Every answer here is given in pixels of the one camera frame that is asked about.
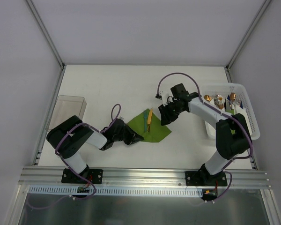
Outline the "gold knife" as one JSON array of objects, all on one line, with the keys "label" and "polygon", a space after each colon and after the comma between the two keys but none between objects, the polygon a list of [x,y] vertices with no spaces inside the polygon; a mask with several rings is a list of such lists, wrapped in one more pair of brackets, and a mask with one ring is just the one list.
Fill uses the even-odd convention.
[{"label": "gold knife", "polygon": [[153,108],[151,108],[149,110],[149,113],[148,113],[148,119],[147,119],[147,131],[148,132],[150,131],[150,125],[151,125],[151,121],[152,121],[152,114],[153,114]]}]

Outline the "green paper napkin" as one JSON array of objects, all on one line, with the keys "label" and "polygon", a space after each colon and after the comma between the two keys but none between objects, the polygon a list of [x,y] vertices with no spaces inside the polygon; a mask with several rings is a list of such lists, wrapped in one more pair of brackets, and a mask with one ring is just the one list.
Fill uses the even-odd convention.
[{"label": "green paper napkin", "polygon": [[128,126],[133,131],[144,137],[143,142],[159,143],[171,133],[169,128],[161,125],[161,120],[154,113],[152,114],[150,131],[144,132],[143,112],[128,122]]}]

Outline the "teal plastic fork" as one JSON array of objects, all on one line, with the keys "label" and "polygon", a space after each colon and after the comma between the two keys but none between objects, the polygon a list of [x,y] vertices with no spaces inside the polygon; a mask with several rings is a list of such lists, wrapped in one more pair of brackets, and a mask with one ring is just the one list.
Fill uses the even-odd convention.
[{"label": "teal plastic fork", "polygon": [[143,112],[143,118],[144,118],[144,132],[147,132],[147,130],[148,130],[148,124],[147,124],[147,122],[148,122],[148,112],[147,112],[147,110],[145,110]]}]

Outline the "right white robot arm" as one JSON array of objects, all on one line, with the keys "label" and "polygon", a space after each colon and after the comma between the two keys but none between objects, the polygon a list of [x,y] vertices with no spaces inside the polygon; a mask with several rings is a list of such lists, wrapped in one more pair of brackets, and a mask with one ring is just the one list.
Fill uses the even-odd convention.
[{"label": "right white robot arm", "polygon": [[174,122],[182,112],[199,116],[216,131],[216,152],[196,172],[185,172],[188,186],[225,186],[224,170],[241,154],[252,147],[252,141],[245,117],[237,113],[224,114],[203,100],[199,92],[188,92],[183,84],[171,88],[172,95],[158,92],[156,98],[162,100],[158,107],[161,125]]}]

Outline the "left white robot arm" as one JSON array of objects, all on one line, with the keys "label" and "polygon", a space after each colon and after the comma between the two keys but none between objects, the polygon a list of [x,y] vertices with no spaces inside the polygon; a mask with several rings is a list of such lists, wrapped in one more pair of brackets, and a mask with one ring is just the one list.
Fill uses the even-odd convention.
[{"label": "left white robot arm", "polygon": [[62,183],[86,184],[89,180],[93,184],[101,184],[103,171],[90,169],[79,153],[83,144],[87,143],[104,151],[115,142],[124,142],[130,146],[143,141],[144,137],[119,118],[113,119],[108,127],[99,132],[74,115],[49,131],[46,139],[67,167],[63,171]]}]

